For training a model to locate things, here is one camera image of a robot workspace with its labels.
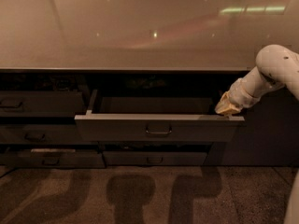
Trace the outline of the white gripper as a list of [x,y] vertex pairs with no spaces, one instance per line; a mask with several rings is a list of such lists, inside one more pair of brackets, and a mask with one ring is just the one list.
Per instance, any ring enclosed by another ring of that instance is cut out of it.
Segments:
[[242,108],[256,105],[260,100],[260,97],[254,97],[245,90],[242,79],[239,78],[231,85],[229,92],[223,94],[215,106],[215,112],[219,115],[231,116],[240,113]]

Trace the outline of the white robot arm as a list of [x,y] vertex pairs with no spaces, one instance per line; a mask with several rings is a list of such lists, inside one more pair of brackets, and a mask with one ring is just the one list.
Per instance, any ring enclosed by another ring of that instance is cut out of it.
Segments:
[[298,164],[299,58],[280,45],[261,49],[254,68],[235,81],[215,107],[232,116],[247,113],[248,127],[235,142],[237,158],[257,165]]

